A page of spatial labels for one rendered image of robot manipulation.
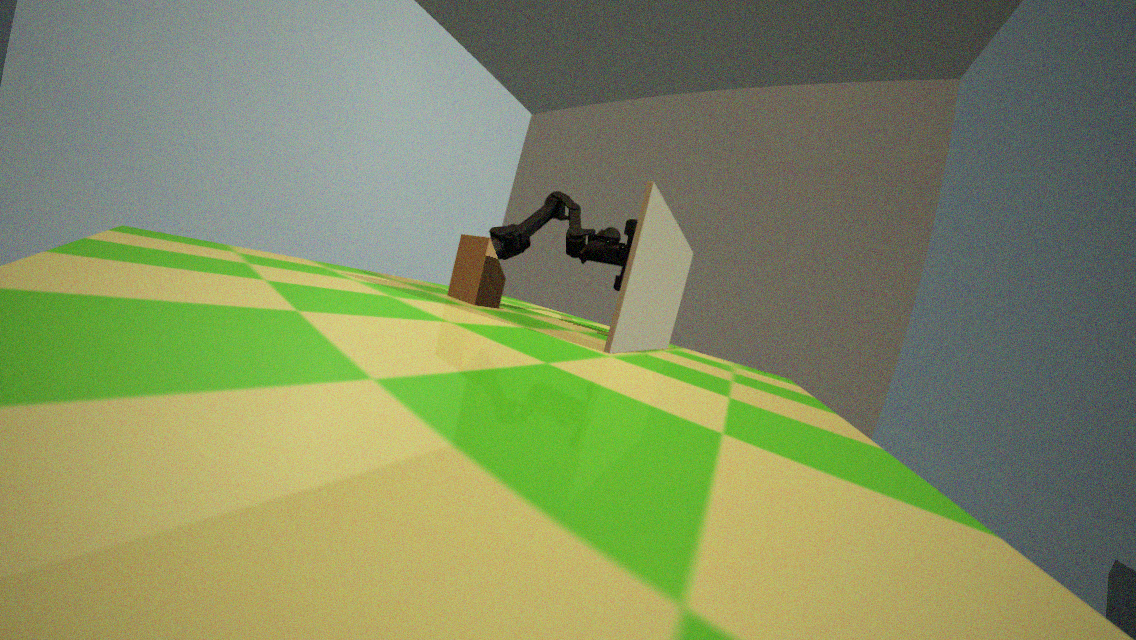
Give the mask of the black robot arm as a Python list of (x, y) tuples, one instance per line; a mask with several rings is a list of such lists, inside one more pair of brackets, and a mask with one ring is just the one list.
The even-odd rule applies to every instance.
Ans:
[[(569, 216), (565, 215), (565, 206), (569, 208)], [(579, 257), (580, 263), (601, 261), (600, 253), (602, 246), (605, 248), (604, 263), (623, 265), (619, 261), (620, 233), (615, 227), (601, 228), (598, 234), (596, 228), (580, 227), (580, 205), (575, 203), (569, 196), (560, 191), (554, 191), (546, 197), (545, 203), (538, 211), (531, 215), (520, 225), (509, 225), (492, 227), (490, 239), (495, 249), (498, 259), (507, 260), (521, 252), (531, 246), (529, 236), (542, 227), (548, 221), (569, 221), (569, 228), (566, 233), (566, 253), (574, 258)], [(586, 236), (588, 244), (586, 246)]]

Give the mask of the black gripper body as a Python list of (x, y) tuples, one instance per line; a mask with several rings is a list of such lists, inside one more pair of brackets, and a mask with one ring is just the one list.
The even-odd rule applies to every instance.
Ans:
[[(620, 291), (620, 288), (621, 288), (621, 284), (623, 284), (623, 277), (624, 277), (624, 273), (625, 273), (625, 266), (626, 266), (629, 252), (630, 252), (630, 244), (632, 244), (632, 241), (633, 241), (633, 236), (635, 234), (635, 230), (637, 227), (637, 223), (638, 222), (636, 219), (629, 219), (629, 221), (626, 222), (624, 234), (628, 235), (628, 239), (627, 239), (627, 244), (623, 246), (623, 248), (620, 248), (619, 261), (618, 263), (623, 264), (623, 265), (620, 265), (620, 266), (623, 266), (623, 271), (621, 271), (621, 275), (616, 275), (616, 279), (615, 279), (613, 289), (617, 290), (617, 291)], [(605, 260), (605, 248), (607, 248), (607, 244), (602, 246), (601, 253), (600, 253), (601, 261), (603, 261), (603, 263)]]

